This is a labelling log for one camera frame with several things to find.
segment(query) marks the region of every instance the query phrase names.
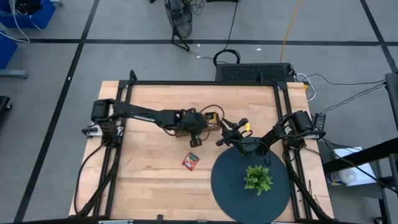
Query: black round platform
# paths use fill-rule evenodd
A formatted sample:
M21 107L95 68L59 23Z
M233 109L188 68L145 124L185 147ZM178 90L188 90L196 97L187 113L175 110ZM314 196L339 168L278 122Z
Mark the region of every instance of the black round platform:
M273 152L269 176L271 189L262 191L245 189L246 168L261 165L267 167L262 157L253 154L244 158L235 147L223 152L211 172L211 189L220 208L234 220L244 224L263 224L275 220L284 210L290 198L287 170Z

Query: blue bin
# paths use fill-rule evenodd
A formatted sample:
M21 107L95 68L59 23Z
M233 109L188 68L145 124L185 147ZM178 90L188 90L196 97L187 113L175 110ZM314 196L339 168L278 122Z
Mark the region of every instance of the blue bin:
M5 69L12 55L17 50L18 45L15 41L8 39L7 37L0 34L0 69Z
M20 28L44 29L50 22L50 19L55 11L55 6L50 0L40 0L42 9L38 10L32 16L29 15L18 15L16 14L16 19ZM0 23L8 28L17 28L14 16L12 15L11 8L9 8L8 0L0 0L0 11L9 12L10 14L0 14Z

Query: small red box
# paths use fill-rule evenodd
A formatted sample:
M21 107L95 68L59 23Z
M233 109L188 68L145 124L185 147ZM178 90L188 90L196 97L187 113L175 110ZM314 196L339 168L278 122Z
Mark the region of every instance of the small red box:
M182 162L182 165L186 166L190 171L193 171L193 168L195 168L198 162L199 162L199 157L189 152L185 157L184 161Z

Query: yellow object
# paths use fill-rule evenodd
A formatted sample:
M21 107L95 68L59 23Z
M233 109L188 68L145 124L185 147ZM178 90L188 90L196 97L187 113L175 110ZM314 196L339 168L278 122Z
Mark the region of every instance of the yellow object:
M295 18L297 16L297 11L299 10L299 7L300 7L301 3L302 3L302 0L297 0L297 4L294 7L293 16L292 16L292 19L290 20L290 24L289 24L289 26L287 28L286 35L285 35L285 38L284 38L284 43L282 44L282 51L280 53L279 63L282 63L282 60L284 59L284 50L285 50L286 39L287 39L287 36L289 35L290 28L292 28L292 26L293 26L294 20L295 20Z

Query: white cable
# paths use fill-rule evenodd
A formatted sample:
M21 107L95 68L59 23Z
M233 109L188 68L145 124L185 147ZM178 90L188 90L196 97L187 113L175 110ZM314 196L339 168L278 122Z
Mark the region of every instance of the white cable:
M307 102L309 102L309 101L312 101L313 99L315 99L315 97L316 97L316 95L317 95L317 93L316 93L316 91L315 91L315 88L313 87L313 85L312 85L312 83L311 83L311 81L310 81L310 79L309 78L307 78L307 76L306 75L304 75L304 74L302 74L302 73L298 73L298 74L296 74L296 76L297 75L302 75L302 76L304 76L304 79L302 80L302 81L304 81L304 80L307 80L308 81L308 83L310 84L310 86L311 86L311 89L312 89L312 91L313 91L313 96L309 99L309 100L307 100Z
M17 22L17 17L16 17L16 15L15 15L15 6L16 6L15 0L12 0L12 4L13 4L13 7L12 7L12 15L14 16L15 25L18 27L19 32L21 32L21 34L27 39L27 41L26 41L26 40L21 40L21 39L15 39L15 38L10 37L10 36L8 36L8 35L6 35L6 34L3 34L2 32L0 32L0 34L3 35L3 36L5 36L5 37L7 37L7 38L10 38L11 40L15 40L15 41L18 41L18 42L22 42L22 43L27 43L27 44L29 44L29 43L30 43L30 39L28 38L28 36L26 36L25 33L23 33L23 31L21 30L21 28L19 28L19 25L18 25L18 22ZM33 25L34 25L38 30L41 30L41 29L33 22L33 20L32 20L32 15L30 15L29 18L30 18L30 20L32 21Z

